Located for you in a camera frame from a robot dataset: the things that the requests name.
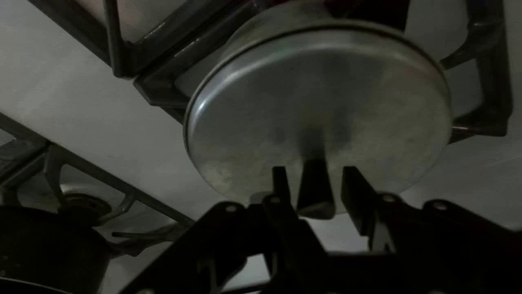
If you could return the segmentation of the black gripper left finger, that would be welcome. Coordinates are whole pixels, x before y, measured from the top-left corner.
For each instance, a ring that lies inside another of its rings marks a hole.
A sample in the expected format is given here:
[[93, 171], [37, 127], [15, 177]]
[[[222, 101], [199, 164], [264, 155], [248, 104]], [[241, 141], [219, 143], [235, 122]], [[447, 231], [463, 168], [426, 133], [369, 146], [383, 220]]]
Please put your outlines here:
[[292, 202], [289, 177], [287, 177], [287, 171], [284, 166], [272, 168], [272, 200], [276, 204], [290, 204]]

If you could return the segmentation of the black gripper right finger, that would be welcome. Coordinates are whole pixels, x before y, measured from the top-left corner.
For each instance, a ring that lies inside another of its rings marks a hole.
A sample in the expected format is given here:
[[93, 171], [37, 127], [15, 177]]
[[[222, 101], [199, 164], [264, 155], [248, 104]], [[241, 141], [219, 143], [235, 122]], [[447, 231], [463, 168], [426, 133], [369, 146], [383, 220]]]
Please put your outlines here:
[[356, 166], [342, 169], [341, 200], [360, 235], [372, 235], [380, 194]]

